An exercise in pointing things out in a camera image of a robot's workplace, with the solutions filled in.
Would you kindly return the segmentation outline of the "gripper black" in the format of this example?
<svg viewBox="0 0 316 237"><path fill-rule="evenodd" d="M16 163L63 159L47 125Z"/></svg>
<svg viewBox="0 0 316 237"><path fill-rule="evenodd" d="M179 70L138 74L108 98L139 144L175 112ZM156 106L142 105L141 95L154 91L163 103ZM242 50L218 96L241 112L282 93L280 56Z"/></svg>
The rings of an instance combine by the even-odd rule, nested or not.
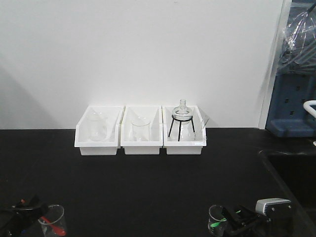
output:
<svg viewBox="0 0 316 237"><path fill-rule="evenodd" d="M0 236L19 237L23 231L22 208L25 208L24 215L37 220L48 212L48 205L41 202L38 195L22 198L12 206L13 209L0 210Z"/></svg>
<svg viewBox="0 0 316 237"><path fill-rule="evenodd" d="M292 237L294 215L268 218L243 206L223 206L227 237Z"/></svg>

